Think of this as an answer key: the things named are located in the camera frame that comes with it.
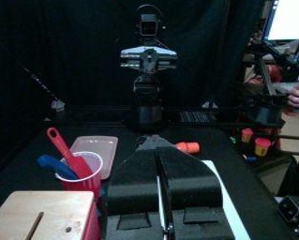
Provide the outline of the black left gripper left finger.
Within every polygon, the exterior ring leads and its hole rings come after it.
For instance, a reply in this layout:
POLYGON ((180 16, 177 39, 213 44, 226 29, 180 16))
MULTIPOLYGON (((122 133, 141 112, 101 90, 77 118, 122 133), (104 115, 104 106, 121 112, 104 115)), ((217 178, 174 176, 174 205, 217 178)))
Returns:
POLYGON ((153 138, 117 166, 109 187, 106 240, 164 240, 153 138))

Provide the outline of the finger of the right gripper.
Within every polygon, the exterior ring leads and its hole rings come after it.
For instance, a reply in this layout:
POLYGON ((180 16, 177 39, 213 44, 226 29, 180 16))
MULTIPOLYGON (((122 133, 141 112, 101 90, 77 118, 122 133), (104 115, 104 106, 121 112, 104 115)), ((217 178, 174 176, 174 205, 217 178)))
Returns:
POLYGON ((154 74, 157 71, 157 60, 158 60, 158 53, 156 50, 150 50, 149 74, 154 74))
POLYGON ((150 65, 150 60, 149 60, 149 51, 145 50, 141 52, 141 62, 142 62, 142 72, 149 73, 149 65, 150 65))

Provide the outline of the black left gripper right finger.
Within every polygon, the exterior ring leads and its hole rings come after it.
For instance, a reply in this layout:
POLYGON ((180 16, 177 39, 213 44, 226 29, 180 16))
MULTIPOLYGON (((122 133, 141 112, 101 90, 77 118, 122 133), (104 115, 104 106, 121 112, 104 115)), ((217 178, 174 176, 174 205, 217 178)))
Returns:
POLYGON ((162 137, 153 146, 170 240, 236 240, 218 176, 162 137))

